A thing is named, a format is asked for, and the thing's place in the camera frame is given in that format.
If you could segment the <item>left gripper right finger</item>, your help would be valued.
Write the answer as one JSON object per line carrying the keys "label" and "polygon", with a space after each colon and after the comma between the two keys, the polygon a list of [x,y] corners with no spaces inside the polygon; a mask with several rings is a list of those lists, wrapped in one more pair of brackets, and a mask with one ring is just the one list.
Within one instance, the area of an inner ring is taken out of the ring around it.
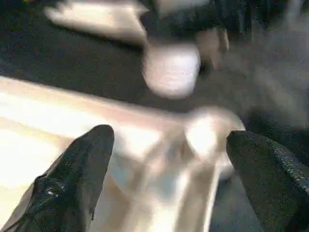
{"label": "left gripper right finger", "polygon": [[249,131],[227,137],[228,157],[266,232],[309,230],[309,168],[283,145]]}

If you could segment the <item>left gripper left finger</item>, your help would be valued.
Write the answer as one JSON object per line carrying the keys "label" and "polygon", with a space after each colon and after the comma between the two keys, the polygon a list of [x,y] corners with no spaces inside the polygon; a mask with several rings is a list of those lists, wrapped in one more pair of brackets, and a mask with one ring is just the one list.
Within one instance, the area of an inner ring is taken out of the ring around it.
{"label": "left gripper left finger", "polygon": [[16,232],[86,232],[94,218],[114,144],[109,125],[75,139],[52,166],[36,177]]}

